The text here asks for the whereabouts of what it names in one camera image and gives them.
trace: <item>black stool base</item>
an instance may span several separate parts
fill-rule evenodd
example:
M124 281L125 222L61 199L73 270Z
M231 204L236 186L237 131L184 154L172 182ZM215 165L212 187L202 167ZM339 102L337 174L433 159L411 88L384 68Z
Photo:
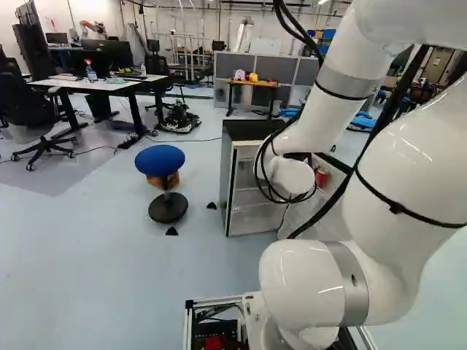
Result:
M170 192L169 198L158 196L149 205L148 213L151 219L163 224L171 224L180 220L187 212L188 201L184 195Z

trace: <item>red component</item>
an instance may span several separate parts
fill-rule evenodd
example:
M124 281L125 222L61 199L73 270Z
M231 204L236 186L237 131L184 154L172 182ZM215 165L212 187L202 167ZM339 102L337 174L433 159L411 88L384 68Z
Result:
M329 171L322 168L317 169L314 173L314 179L319 188L324 188L329 181Z
M225 349L225 337L215 335L214 337L204 339L204 350L222 350Z

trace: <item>cubicle partition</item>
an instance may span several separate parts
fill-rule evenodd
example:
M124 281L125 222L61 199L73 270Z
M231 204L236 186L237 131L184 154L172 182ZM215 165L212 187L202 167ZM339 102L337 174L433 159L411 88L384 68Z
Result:
M280 83L276 99L281 106L300 106L314 84L319 66L314 57L261 55L245 52L217 51L214 62L214 105L227 107L227 79L237 69L255 72L261 79L272 79ZM238 87L233 102L245 108L267 108L270 93L266 87Z

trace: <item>cabinet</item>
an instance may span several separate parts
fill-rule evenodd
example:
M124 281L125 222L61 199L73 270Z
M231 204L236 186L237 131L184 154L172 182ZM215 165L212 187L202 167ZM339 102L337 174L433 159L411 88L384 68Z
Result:
M263 196L253 166L263 140L283 125L282 120L224 120L219 202L226 236L280 227L287 206L271 203Z

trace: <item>red can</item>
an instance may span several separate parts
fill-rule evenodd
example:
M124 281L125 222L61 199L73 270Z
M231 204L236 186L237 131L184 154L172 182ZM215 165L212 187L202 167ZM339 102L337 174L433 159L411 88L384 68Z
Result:
M324 188L329 180L329 171L322 168L317 169L314 173L314 179L319 188Z

